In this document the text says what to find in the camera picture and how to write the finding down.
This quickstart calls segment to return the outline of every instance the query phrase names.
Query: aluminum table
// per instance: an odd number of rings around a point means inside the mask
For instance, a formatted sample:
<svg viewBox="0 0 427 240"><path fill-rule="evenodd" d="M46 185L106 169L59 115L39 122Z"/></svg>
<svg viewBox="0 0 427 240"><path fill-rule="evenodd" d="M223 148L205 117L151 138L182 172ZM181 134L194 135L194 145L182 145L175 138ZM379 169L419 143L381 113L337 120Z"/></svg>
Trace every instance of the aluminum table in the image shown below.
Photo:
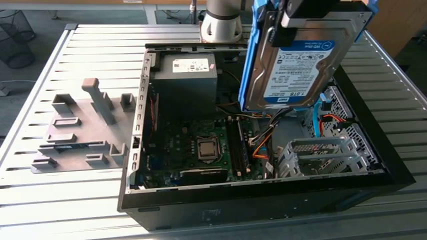
<svg viewBox="0 0 427 240"><path fill-rule="evenodd" d="M120 168L32 174L55 94L90 98L80 85L96 77L111 98L124 90L136 96L146 43L198 41L193 25L79 25L63 32L0 148L0 239L427 239L427 100L369 32L342 65L415 177L399 192L341 213L148 232L116 211Z"/></svg>

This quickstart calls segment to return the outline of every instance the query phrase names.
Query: ram slot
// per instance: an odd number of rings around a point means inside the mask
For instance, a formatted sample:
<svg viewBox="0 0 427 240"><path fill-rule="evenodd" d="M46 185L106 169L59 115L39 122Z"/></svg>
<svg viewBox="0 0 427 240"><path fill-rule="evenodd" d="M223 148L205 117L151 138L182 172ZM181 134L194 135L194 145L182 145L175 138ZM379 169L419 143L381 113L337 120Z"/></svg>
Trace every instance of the ram slot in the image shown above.
<svg viewBox="0 0 427 240"><path fill-rule="evenodd" d="M229 117L226 121L229 149L233 173L238 177L247 174L250 170L250 159L239 118Z"/></svg>

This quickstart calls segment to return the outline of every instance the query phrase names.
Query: wd blue label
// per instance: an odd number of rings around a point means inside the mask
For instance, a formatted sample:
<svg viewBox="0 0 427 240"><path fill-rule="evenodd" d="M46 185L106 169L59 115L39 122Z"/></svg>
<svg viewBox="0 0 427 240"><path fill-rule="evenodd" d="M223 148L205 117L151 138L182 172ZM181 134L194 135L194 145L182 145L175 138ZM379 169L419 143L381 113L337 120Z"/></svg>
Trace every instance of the wd blue label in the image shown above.
<svg viewBox="0 0 427 240"><path fill-rule="evenodd" d="M318 63L330 56L334 41L294 41L281 47L265 91L271 104L295 103L303 100L319 75Z"/></svg>

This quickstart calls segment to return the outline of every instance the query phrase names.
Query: wooden cabinet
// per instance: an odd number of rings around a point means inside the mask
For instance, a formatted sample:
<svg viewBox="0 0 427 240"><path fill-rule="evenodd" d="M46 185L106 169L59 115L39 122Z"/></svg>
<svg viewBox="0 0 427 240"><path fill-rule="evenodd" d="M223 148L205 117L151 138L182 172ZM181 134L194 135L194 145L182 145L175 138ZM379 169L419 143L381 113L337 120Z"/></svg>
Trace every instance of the wooden cabinet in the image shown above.
<svg viewBox="0 0 427 240"><path fill-rule="evenodd" d="M427 22L427 0L379 0L378 6L367 29L395 57Z"/></svg>

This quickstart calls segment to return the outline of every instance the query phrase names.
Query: cable connector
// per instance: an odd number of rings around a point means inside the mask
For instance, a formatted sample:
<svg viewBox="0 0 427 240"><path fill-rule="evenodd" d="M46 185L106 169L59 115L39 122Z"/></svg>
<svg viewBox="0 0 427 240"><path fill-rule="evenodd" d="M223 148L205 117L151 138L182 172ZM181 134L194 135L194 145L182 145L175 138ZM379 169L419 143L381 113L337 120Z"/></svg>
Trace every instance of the cable connector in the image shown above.
<svg viewBox="0 0 427 240"><path fill-rule="evenodd" d="M339 131L349 128L354 123L351 121L342 121L337 123L337 125L333 127L334 129L338 129Z"/></svg>
<svg viewBox="0 0 427 240"><path fill-rule="evenodd" d="M322 116L321 116L321 120L322 120L322 122L325 122L325 123L330 123L330 122L334 121L334 117L322 115Z"/></svg>
<svg viewBox="0 0 427 240"><path fill-rule="evenodd" d="M331 111L331 109L333 109L333 102L323 101L323 102L322 102L321 109L322 109L322 111Z"/></svg>

